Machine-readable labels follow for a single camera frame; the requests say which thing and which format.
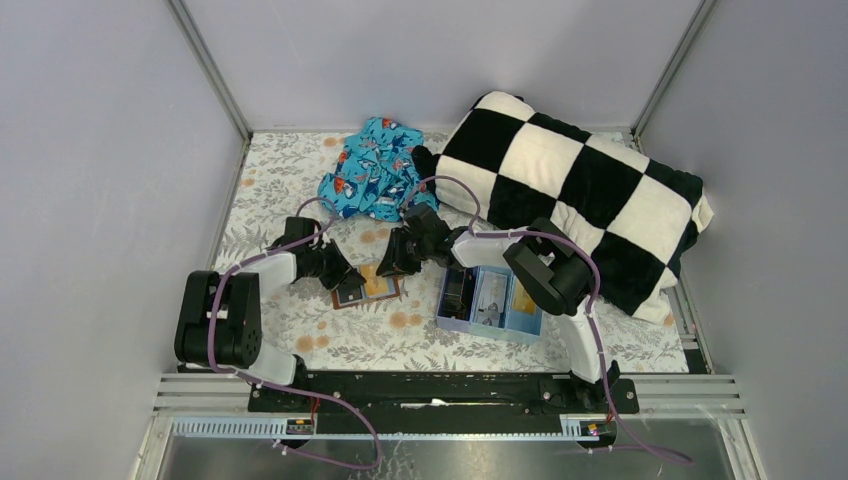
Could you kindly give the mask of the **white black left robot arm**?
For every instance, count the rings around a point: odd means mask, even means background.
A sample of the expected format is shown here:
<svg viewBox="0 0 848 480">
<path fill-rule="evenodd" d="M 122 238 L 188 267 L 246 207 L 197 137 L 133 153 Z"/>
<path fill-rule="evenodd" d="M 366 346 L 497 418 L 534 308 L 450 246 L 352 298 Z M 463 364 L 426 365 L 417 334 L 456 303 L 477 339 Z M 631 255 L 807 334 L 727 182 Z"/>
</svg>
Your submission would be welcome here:
<svg viewBox="0 0 848 480">
<path fill-rule="evenodd" d="M 330 292 L 366 283 L 318 221 L 298 216 L 286 219 L 284 234 L 267 252 L 223 274 L 190 273 L 174 340 L 177 360 L 243 374 L 251 383 L 292 385 L 298 357 L 263 339 L 261 303 L 304 278 Z"/>
</svg>

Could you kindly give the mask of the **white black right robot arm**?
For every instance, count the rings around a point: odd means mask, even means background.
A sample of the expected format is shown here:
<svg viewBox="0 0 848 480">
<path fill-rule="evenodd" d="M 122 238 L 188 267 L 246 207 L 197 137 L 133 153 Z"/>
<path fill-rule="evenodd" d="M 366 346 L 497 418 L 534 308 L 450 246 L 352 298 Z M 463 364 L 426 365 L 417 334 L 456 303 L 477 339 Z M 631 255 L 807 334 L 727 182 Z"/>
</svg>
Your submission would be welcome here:
<svg viewBox="0 0 848 480">
<path fill-rule="evenodd" d="M 511 272 L 534 304 L 564 329 L 570 376 L 578 396 L 616 409 L 611 388 L 620 375 L 595 319 L 600 272 L 590 256 L 544 218 L 513 230 L 451 228 L 429 206 L 408 209 L 392 230 L 377 268 L 381 277 L 413 275 L 424 262 L 448 269 L 502 268 Z"/>
</svg>

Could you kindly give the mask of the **orange credit card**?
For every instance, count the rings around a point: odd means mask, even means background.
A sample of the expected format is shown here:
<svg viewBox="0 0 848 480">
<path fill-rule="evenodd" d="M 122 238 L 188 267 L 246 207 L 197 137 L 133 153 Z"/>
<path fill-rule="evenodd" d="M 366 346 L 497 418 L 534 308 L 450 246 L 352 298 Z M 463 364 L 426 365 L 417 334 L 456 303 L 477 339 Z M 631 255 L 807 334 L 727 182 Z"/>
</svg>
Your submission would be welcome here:
<svg viewBox="0 0 848 480">
<path fill-rule="evenodd" d="M 364 292 L 368 300 L 390 298 L 399 294 L 395 279 L 379 276 L 374 264 L 362 265 L 359 267 L 359 271 L 366 280 Z"/>
</svg>

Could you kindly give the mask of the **brown leather card holder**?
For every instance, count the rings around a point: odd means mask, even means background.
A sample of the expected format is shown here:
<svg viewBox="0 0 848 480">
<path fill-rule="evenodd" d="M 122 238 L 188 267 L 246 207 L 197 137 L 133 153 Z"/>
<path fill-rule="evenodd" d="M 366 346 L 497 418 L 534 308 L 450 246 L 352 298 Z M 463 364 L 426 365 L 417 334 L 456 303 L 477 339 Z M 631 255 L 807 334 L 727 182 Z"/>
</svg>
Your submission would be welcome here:
<svg viewBox="0 0 848 480">
<path fill-rule="evenodd" d="M 332 292 L 333 308 L 343 309 L 358 307 L 398 297 L 400 287 L 397 277 L 381 277 L 377 274 L 377 263 L 363 264 L 356 267 L 358 273 L 365 279 L 360 286 L 342 285 Z"/>
</svg>

